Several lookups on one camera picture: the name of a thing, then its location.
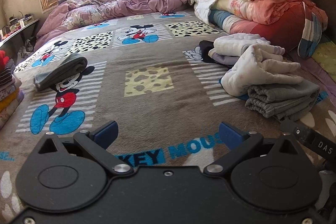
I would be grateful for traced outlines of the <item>white floral padded garment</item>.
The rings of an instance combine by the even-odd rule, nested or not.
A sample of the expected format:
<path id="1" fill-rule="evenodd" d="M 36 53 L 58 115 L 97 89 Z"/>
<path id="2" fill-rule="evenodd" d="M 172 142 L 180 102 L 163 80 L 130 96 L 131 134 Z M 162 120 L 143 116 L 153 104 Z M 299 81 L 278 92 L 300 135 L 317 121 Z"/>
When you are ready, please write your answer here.
<path id="1" fill-rule="evenodd" d="M 285 62 L 284 53 L 279 46 L 252 44 L 220 79 L 221 86 L 229 95 L 239 97 L 252 85 L 301 83 L 303 78 L 294 74 L 301 65 Z"/>

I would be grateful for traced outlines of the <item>white quilted folded garment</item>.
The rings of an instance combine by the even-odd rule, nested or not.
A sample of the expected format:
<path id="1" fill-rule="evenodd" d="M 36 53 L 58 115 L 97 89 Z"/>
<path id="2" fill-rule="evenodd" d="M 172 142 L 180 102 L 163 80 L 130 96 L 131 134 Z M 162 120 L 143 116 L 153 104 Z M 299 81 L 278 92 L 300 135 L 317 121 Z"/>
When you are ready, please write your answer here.
<path id="1" fill-rule="evenodd" d="M 221 56 L 240 57 L 253 44 L 270 45 L 270 42 L 258 34 L 237 33 L 226 35 L 215 39 L 214 48 L 209 51 L 208 55 L 213 57 L 216 53 Z"/>

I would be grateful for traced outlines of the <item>Mickey Mouse bed blanket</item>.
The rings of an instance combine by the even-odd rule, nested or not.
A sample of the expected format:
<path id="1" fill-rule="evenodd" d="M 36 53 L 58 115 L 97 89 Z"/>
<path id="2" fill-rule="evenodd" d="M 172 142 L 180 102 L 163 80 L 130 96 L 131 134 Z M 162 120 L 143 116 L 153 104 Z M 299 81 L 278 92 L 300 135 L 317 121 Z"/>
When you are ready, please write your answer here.
<path id="1" fill-rule="evenodd" d="M 233 66 L 202 61 L 199 42 L 226 35 L 186 14 L 120 18 L 56 36 L 18 64 L 11 93 L 20 91 L 1 111 L 1 223 L 335 223 L 335 189 L 323 190 L 323 182 L 313 206 L 269 211 L 242 200 L 226 178 L 205 174 L 230 151 L 219 137 L 222 122 L 266 139 L 294 137 L 280 130 L 282 121 L 247 109 L 248 91 L 234 97 L 223 89 Z M 34 76 L 72 53 L 87 67 L 37 91 Z M 283 60 L 299 63 L 286 53 Z M 320 87 L 295 123 L 335 143 L 335 107 L 321 99 L 323 86 L 302 66 L 294 74 Z M 46 133 L 70 137 L 109 121 L 117 122 L 118 137 L 106 150 L 132 174 L 110 179 L 96 200 L 74 211 L 39 211 L 21 201 L 17 174 Z M 321 178 L 325 159 L 297 142 Z"/>

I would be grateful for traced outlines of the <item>folded grey fleece garment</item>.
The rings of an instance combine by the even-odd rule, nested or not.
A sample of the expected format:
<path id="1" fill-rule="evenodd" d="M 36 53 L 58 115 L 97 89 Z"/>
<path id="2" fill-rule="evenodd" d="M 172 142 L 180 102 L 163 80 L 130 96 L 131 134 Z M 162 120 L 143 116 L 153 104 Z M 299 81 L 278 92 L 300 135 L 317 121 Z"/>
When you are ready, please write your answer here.
<path id="1" fill-rule="evenodd" d="M 265 118 L 297 121 L 315 105 L 320 87 L 308 80 L 299 84 L 253 85 L 248 89 L 245 107 Z"/>

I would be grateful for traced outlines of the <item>dark side desk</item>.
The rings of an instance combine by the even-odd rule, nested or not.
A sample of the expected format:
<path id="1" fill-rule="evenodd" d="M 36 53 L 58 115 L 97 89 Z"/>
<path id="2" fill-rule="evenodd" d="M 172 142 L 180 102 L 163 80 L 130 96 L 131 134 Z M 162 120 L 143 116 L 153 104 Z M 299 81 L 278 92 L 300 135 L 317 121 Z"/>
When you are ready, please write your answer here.
<path id="1" fill-rule="evenodd" d="M 1 50 L 5 51 L 6 56 L 13 59 L 15 63 L 17 63 L 20 48 L 25 45 L 27 39 L 35 36 L 39 20 L 32 21 L 18 31 L 15 31 L 8 38 L 1 40 Z"/>

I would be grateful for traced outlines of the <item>folded dark grey garment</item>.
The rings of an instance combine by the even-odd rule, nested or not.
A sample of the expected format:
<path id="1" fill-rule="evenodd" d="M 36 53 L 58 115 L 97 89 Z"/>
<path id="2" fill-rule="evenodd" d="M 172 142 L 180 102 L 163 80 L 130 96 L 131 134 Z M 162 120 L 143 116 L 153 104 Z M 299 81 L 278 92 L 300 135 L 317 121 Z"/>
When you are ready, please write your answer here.
<path id="1" fill-rule="evenodd" d="M 88 60 L 79 53 L 72 53 L 54 70 L 40 73 L 34 76 L 34 86 L 37 91 L 50 88 L 67 77 L 82 72 L 88 64 Z"/>

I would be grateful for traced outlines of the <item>red knitted folded sweater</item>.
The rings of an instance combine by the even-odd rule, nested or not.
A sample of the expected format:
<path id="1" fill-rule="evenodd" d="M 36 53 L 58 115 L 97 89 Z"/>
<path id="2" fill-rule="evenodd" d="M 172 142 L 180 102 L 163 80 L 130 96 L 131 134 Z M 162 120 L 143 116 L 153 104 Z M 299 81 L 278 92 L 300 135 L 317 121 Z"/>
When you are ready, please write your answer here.
<path id="1" fill-rule="evenodd" d="M 9 61 L 9 57 L 6 56 L 5 51 L 0 50 L 0 72 L 2 72 L 5 69 L 8 61 Z"/>

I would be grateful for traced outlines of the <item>pile of rolled quilts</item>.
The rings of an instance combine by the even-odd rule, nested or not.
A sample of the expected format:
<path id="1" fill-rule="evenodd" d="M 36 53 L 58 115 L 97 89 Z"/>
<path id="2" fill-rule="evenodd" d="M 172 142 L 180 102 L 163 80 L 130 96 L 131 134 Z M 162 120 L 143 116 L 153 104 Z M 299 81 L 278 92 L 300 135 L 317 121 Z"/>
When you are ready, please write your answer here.
<path id="1" fill-rule="evenodd" d="M 195 16 L 226 33 L 258 34 L 302 59 L 310 58 L 328 25 L 312 0 L 189 0 Z"/>

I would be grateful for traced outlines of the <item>black white striped garment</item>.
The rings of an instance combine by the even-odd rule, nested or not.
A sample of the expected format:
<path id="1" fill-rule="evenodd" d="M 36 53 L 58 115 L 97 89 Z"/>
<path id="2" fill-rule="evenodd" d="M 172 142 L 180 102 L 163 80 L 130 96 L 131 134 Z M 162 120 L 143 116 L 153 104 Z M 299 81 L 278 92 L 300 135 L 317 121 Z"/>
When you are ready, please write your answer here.
<path id="1" fill-rule="evenodd" d="M 8 84 L 13 77 L 13 72 L 15 70 L 15 62 L 13 59 L 9 59 L 3 71 L 0 74 L 0 85 Z"/>

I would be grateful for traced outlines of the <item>lavender folded garment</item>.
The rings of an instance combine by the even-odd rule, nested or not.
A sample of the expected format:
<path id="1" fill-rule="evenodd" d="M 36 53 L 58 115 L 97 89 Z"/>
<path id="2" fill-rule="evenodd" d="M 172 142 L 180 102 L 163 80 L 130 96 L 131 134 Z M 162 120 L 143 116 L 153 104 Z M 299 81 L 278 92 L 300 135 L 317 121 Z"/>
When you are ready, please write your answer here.
<path id="1" fill-rule="evenodd" d="M 238 61 L 238 56 L 223 56 L 219 55 L 218 53 L 214 53 L 211 57 L 214 61 L 219 64 L 226 65 L 226 66 L 233 66 Z"/>

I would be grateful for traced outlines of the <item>purple floral duvet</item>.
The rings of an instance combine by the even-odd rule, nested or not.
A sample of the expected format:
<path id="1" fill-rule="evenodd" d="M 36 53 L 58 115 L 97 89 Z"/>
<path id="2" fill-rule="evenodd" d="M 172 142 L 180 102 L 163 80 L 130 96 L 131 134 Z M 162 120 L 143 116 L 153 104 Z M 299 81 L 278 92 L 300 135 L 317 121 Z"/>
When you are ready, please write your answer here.
<path id="1" fill-rule="evenodd" d="M 34 50 L 67 31 L 106 20 L 184 10 L 189 0 L 67 0 L 48 16 L 37 33 Z"/>

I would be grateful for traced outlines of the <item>yellow folded garment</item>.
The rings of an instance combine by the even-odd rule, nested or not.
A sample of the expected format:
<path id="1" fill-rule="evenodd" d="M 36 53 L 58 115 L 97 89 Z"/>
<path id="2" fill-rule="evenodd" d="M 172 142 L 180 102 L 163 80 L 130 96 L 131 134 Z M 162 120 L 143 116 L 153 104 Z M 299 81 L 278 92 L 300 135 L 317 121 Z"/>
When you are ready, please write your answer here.
<path id="1" fill-rule="evenodd" d="M 0 111 L 7 108 L 11 102 L 17 98 L 20 88 L 17 88 L 13 93 L 8 95 L 6 98 L 0 101 Z"/>

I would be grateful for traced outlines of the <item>black folded garment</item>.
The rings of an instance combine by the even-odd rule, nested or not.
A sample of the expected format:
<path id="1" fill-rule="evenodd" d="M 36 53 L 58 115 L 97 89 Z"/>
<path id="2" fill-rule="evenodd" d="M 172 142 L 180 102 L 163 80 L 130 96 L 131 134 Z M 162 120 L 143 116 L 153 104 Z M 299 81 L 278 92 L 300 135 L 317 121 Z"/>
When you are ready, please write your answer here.
<path id="1" fill-rule="evenodd" d="M 201 50 L 202 61 L 205 63 L 215 63 L 215 61 L 209 57 L 209 51 L 214 48 L 214 42 L 202 40 L 199 42 L 199 47 Z"/>

